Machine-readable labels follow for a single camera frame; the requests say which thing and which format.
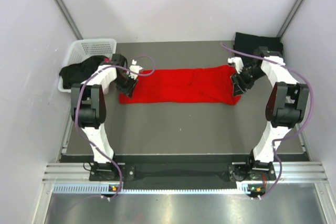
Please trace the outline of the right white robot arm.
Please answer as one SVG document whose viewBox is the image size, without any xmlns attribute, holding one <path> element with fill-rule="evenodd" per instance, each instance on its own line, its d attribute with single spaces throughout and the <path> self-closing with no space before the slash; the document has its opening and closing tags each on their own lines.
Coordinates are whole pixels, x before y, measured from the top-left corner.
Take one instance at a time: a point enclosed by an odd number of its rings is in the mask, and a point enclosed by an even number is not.
<svg viewBox="0 0 336 224">
<path fill-rule="evenodd" d="M 304 119 L 309 88 L 285 68 L 281 52 L 267 47 L 258 47 L 249 63 L 240 57 L 231 57 L 228 64 L 236 70 L 230 77 L 235 97 L 246 93 L 262 77 L 267 77 L 272 85 L 265 108 L 267 124 L 261 139 L 246 163 L 229 166 L 230 177 L 237 182 L 260 180 L 263 176 L 274 179 L 272 163 L 276 151 L 282 139 Z"/>
</svg>

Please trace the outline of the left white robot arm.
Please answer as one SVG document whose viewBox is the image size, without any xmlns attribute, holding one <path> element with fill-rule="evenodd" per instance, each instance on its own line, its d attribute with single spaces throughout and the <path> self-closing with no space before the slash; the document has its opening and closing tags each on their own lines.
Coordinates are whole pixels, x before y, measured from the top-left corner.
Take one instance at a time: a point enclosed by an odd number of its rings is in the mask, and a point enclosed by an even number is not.
<svg viewBox="0 0 336 224">
<path fill-rule="evenodd" d="M 104 126 L 107 117 L 104 95 L 108 93 L 110 83 L 114 82 L 119 92 L 132 97 L 142 69 L 136 60 L 133 59 L 128 66 L 126 57 L 114 54 L 110 61 L 102 62 L 87 80 L 71 87 L 71 118 L 78 133 L 92 148 L 90 172 L 93 175 L 102 174 L 107 180 L 114 180 L 119 174 Z"/>
</svg>

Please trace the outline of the red t shirt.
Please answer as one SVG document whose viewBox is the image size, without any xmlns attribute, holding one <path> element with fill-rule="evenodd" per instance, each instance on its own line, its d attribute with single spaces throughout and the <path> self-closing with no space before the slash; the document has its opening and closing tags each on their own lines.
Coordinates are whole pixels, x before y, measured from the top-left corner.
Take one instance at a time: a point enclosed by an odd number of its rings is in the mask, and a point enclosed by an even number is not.
<svg viewBox="0 0 336 224">
<path fill-rule="evenodd" d="M 119 103 L 224 103 L 235 105 L 241 96 L 233 95 L 228 65 L 196 69 L 158 69 L 147 77 L 139 76 L 131 98 L 119 94 Z"/>
</svg>

